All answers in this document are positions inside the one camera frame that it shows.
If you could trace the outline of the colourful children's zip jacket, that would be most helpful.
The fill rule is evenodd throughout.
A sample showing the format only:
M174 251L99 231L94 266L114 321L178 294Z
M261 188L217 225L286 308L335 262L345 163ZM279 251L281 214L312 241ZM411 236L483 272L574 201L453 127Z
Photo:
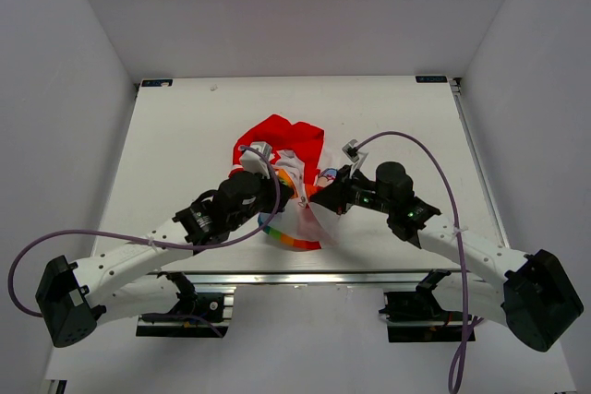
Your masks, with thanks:
M345 165L343 154L327 144L324 130L306 122L291 123L273 114L250 128L235 143L232 173L243 169L250 156L241 146L271 147L269 160L280 182L294 191L283 210L263 231L276 241L313 251L337 244L340 216L313 204L310 198L330 185Z

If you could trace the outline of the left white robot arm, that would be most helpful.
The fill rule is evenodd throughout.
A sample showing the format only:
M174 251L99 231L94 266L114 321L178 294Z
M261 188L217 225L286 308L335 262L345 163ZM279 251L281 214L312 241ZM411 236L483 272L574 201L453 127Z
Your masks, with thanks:
M145 237L126 239L99 256L50 260L35 299L53 345L72 346L123 317L205 316L190 281L164 266L213 249L255 217L282 211L294 193L281 179L240 171Z

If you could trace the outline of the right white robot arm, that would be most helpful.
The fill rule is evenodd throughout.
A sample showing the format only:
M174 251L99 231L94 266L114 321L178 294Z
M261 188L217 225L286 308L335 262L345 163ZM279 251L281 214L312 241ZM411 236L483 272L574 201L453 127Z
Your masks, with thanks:
M373 180L345 165L310 200L338 215L353 206L384 213L398 239L465 264L470 278L467 296L462 295L462 281L444 271L432 271L419 283L416 305L427 318L459 311L467 301L471 315L503 325L529 348L546 352L584 312L553 254L528 254L460 231L439 209L416 196L400 163L380 164Z

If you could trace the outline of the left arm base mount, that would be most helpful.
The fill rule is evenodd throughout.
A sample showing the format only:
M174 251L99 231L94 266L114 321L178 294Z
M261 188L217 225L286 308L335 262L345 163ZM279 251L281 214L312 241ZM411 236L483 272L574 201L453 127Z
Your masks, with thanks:
M235 289L196 286L182 272L161 271L159 281L175 286L175 304L139 317L137 337L222 339L232 318Z

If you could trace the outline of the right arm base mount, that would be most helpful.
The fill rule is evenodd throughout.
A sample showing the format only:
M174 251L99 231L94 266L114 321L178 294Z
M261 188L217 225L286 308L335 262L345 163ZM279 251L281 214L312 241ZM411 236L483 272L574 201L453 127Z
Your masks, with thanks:
M413 291L386 292L379 315L385 321L389 343L459 343L462 313L446 311L436 301L434 290L451 276L450 271L432 270Z

